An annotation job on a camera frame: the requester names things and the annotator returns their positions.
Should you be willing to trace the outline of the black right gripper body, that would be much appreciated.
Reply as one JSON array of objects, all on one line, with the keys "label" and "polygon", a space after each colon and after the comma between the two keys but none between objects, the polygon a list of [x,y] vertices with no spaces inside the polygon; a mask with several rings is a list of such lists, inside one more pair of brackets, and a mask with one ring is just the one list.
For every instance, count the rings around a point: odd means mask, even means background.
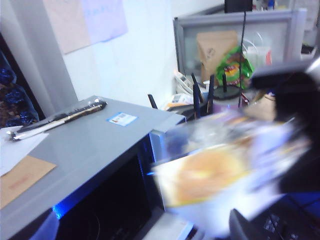
[{"label": "black right gripper body", "polygon": [[275,88],[276,118],[297,117],[311,140],[311,148],[279,182],[281,193],[320,190],[320,91],[314,78],[295,72]]}]

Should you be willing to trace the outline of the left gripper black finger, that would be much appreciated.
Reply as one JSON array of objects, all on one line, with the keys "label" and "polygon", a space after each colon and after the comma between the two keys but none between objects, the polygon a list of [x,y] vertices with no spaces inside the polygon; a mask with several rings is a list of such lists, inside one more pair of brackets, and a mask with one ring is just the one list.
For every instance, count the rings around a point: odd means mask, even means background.
[{"label": "left gripper black finger", "polygon": [[229,215],[229,235],[231,240],[257,240],[258,232],[252,224],[235,208]]}]

